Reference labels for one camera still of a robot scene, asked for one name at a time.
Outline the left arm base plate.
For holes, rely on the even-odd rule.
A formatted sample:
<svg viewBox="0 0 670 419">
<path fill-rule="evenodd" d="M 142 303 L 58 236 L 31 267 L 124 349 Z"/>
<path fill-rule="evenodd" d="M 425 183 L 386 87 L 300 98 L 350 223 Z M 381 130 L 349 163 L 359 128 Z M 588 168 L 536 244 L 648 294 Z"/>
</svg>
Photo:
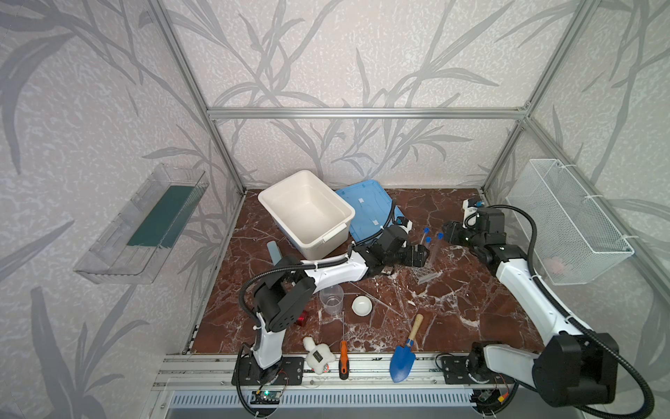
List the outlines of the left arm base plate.
<svg viewBox="0 0 670 419">
<path fill-rule="evenodd" d="M 305 358 L 284 356 L 270 368 L 260 368 L 253 356 L 243 354 L 236 362 L 232 384 L 240 386 L 288 385 L 298 386 L 303 382 Z"/>
</svg>

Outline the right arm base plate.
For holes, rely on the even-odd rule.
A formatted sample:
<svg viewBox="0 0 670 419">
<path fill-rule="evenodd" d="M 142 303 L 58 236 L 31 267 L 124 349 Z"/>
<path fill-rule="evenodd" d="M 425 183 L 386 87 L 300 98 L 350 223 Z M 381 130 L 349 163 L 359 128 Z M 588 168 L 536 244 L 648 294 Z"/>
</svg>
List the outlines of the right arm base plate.
<svg viewBox="0 0 670 419">
<path fill-rule="evenodd" d="M 434 363 L 442 373 L 446 384 L 502 385 L 503 387 L 512 387 L 515 384 L 515 380 L 507 375 L 493 373 L 487 369 L 479 369 L 472 373 L 469 370 L 469 357 L 466 355 L 442 353 L 435 357 Z"/>
</svg>

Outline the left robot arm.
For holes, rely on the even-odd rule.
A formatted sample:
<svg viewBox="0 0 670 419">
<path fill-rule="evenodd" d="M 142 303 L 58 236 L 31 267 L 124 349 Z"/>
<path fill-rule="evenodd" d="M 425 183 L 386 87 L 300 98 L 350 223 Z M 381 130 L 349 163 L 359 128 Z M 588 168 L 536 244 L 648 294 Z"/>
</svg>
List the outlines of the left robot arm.
<svg viewBox="0 0 670 419">
<path fill-rule="evenodd" d="M 315 293 L 378 276 L 396 265 L 424 267 L 429 256 L 425 244 L 409 241 L 405 227 L 390 225 L 368 240 L 350 244 L 340 256 L 281 259 L 272 269 L 246 281 L 238 294 L 239 306 L 252 319 L 256 332 L 251 359 L 263 372 L 279 367 L 285 330 Z"/>
</svg>

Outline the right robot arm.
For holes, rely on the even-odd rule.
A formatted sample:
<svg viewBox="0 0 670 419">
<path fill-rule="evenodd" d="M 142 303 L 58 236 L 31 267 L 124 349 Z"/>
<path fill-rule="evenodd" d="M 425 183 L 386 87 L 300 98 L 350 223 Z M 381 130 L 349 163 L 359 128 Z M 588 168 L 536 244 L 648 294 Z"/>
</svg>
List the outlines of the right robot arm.
<svg viewBox="0 0 670 419">
<path fill-rule="evenodd" d="M 553 407 L 607 404 L 616 393 L 617 349 L 607 333 L 595 340 L 572 325 L 574 317 L 528 267 L 528 254 L 507 244 L 504 213 L 477 199 L 463 203 L 464 218 L 444 225 L 445 239 L 470 250 L 515 297 L 537 328 L 544 350 L 533 354 L 496 341 L 476 342 L 466 361 L 470 376 L 487 382 L 501 374 L 533 387 Z"/>
</svg>

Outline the clear acrylic test tube rack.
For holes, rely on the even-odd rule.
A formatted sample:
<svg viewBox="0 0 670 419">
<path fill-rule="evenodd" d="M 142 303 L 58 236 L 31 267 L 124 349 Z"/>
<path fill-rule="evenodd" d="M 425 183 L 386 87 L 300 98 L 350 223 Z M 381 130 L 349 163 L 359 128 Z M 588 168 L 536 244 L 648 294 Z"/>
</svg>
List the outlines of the clear acrylic test tube rack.
<svg viewBox="0 0 670 419">
<path fill-rule="evenodd" d="M 426 261 L 424 267 L 422 267 L 417 273 L 417 284 L 418 285 L 426 284 L 429 281 L 438 279 L 441 276 L 441 274 L 442 270 L 437 266 L 437 261 L 435 268 L 430 267 Z"/>
</svg>

